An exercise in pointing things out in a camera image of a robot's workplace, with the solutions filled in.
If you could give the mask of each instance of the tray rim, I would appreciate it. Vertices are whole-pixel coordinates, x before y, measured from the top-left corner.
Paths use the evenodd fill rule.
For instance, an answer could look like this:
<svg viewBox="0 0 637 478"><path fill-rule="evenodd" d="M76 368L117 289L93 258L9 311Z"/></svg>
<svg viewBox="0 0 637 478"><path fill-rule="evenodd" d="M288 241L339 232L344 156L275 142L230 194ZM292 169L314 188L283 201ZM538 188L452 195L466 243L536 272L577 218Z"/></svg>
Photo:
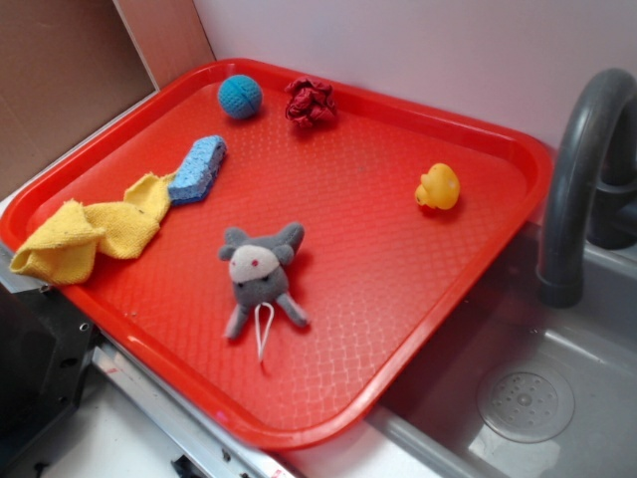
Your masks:
<svg viewBox="0 0 637 478"><path fill-rule="evenodd" d="M221 60L192 70L87 141L20 191L0 218L0 239L12 250L17 250L28 236L24 227L20 229L20 225L24 225L21 218L37 210L39 205L51 195L134 137L142 126L151 124L201 88L236 74L256 77L259 83L260 77L267 77L265 81L267 88L280 90L290 82L291 78L307 75L247 59ZM481 248L480 253L472 258L467 268L484 272L545 197L550 182L552 160L547 147L529 135L479 119L471 119L331 80L322 80L334 86L337 102L338 98L341 98L341 103L348 105L345 111L394 125L397 119L404 119L399 126L415 128L414 130L421 133L423 133L422 127L430 126L431 129L427 130L428 135L460 145L478 141L481 146L479 151L505 158L514 162L518 169L523 169L528 183L527 194L498 233L494 233L488 243ZM445 135L451 129L455 135L453 141ZM521 161L518 158L520 155L525 155L530 160ZM60 184L62 184L61 187L52 187ZM467 278L464 275L456 279L427 314L427 320L419 322L397 351L379 368L371 381L343 411L324 422L303 429L282 430L265 425L248 410L229 399L226 393L216 385L207 383L204 387L200 380L197 380L197 373L194 370L189 367L180 367L174 360L168 360L160 354L158 351L163 347L161 344L153 343L155 340L149 340L149 337L138 338L137 335L140 332L143 336L143 331L135 330L137 327L128 325L104 329L111 337L121 337L121 334L124 334L124 337L131 338L130 343L120 345L188 399L196 402L211 418L240 438L261 448L294 449L330 439L345 431L349 425L364 415L393 378L407 365L411 357L424 347L427 339L444 322L449 311L460 301L464 293L471 289L482 272L476 277ZM81 285L65 286L61 290L80 309L85 312L91 310L96 323L109 322L111 311L108 310L108 306L96 301Z"/></svg>

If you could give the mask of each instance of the gray faucet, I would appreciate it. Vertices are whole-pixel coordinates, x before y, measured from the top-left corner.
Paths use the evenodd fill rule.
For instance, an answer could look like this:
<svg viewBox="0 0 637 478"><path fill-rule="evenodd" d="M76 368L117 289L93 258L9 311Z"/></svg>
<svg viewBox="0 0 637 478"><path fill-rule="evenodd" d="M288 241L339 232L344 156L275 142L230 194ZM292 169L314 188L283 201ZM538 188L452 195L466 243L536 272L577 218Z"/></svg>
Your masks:
<svg viewBox="0 0 637 478"><path fill-rule="evenodd" d="M581 93L557 154L537 261L545 304L581 299L586 238L606 249L637 240L636 151L637 83L605 70Z"/></svg>

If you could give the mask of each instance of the drain cover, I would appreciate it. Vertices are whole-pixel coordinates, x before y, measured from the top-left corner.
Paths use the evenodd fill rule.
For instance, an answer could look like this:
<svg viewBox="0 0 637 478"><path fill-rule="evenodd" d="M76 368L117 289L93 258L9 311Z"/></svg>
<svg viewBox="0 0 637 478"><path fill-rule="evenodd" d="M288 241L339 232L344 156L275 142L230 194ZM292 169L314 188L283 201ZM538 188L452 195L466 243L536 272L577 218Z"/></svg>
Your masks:
<svg viewBox="0 0 637 478"><path fill-rule="evenodd" d="M517 361L485 375L478 388L478 408L496 433L519 443L538 443L566 428L575 401L570 385L555 370Z"/></svg>

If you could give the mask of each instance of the stuffed mouse toy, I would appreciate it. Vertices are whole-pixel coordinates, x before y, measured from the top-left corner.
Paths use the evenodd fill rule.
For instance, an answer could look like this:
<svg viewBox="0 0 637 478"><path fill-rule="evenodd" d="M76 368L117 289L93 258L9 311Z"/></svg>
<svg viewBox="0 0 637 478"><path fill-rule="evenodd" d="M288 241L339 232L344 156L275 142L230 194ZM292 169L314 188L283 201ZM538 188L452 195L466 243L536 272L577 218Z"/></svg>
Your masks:
<svg viewBox="0 0 637 478"><path fill-rule="evenodd" d="M272 307L276 302L297 326L308 324L305 311L288 293L290 284L283 270L294 259L304 235L304 227L298 222L274 236L250 237L238 227L226 230L226 243L219 250L219 259L230 261L230 278L237 300L226 327L228 339L239 337L251 310L262 304Z"/></svg>

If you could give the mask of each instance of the yellow cloth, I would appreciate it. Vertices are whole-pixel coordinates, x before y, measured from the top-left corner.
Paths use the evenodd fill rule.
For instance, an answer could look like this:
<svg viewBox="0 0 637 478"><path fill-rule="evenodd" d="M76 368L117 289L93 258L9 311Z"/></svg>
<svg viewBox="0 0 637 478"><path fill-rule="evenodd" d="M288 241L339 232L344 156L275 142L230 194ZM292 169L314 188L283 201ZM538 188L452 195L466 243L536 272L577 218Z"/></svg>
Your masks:
<svg viewBox="0 0 637 478"><path fill-rule="evenodd" d="M79 284L93 271L97 252L116 259L139 257L170 207L174 174L146 174L122 202L83 206L70 200L18 249L11 271L49 284Z"/></svg>

